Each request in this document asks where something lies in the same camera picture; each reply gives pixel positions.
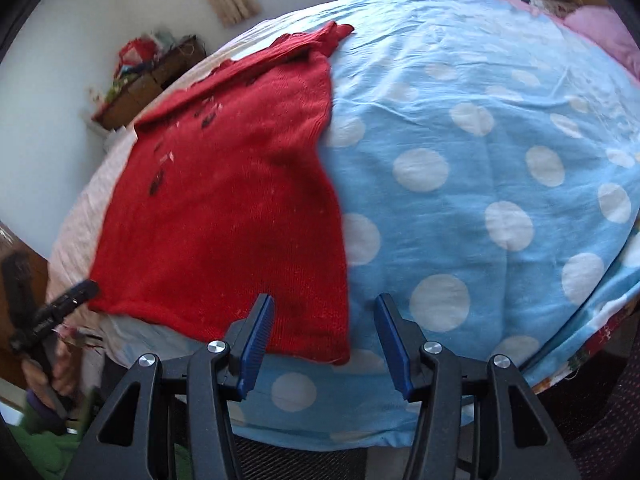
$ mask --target blue gripper pad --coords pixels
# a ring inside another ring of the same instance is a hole
[[[405,400],[412,402],[418,389],[431,384],[431,377],[424,376],[420,362],[420,346],[427,339],[416,323],[400,316],[389,294],[380,294],[376,299],[374,321],[394,386]]]
[[[234,388],[230,400],[243,400],[254,389],[262,358],[273,329],[275,302],[268,294],[260,294],[249,315],[231,324],[225,341],[231,346],[228,371],[223,386]]]

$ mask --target green cloth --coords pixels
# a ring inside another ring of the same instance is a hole
[[[20,426],[9,426],[15,441],[44,480],[62,480],[66,468],[80,446],[91,422],[93,397],[82,406],[78,434],[56,435],[47,430],[45,421],[27,404]],[[191,480],[191,459],[182,446],[175,446],[175,472],[178,480]]]

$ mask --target bed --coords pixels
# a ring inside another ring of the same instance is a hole
[[[633,310],[640,84],[597,45],[505,0],[340,0],[257,25],[165,94],[329,20],[355,27],[330,58],[333,115],[318,146],[343,214],[351,359],[268,355],[230,415],[237,434],[276,446],[405,447],[419,406],[386,370],[371,309],[380,292],[458,355],[507,354],[537,392]],[[130,128],[66,218],[50,298],[88,275],[135,142]],[[85,308],[74,322],[100,331],[126,367],[202,344]],[[462,423],[472,416],[465,406]]]

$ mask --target metal screw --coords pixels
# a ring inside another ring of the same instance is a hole
[[[437,341],[427,341],[422,348],[427,354],[439,354],[442,352],[442,345]]]
[[[226,343],[224,341],[212,341],[207,345],[207,350],[212,354],[219,354],[225,351]]]
[[[494,356],[494,365],[496,365],[498,368],[509,368],[509,366],[511,366],[511,359],[509,359],[506,355]]]
[[[0,227],[0,242],[4,245],[11,247],[14,244],[13,237],[4,229]]]
[[[138,364],[144,367],[151,366],[155,362],[156,356],[153,354],[144,354],[143,356],[140,356],[140,359],[138,359]]]

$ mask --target clutter on cabinet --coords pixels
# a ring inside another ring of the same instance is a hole
[[[129,41],[118,53],[113,84],[92,120],[106,130],[127,126],[205,56],[204,46],[196,36],[176,41],[162,28]]]

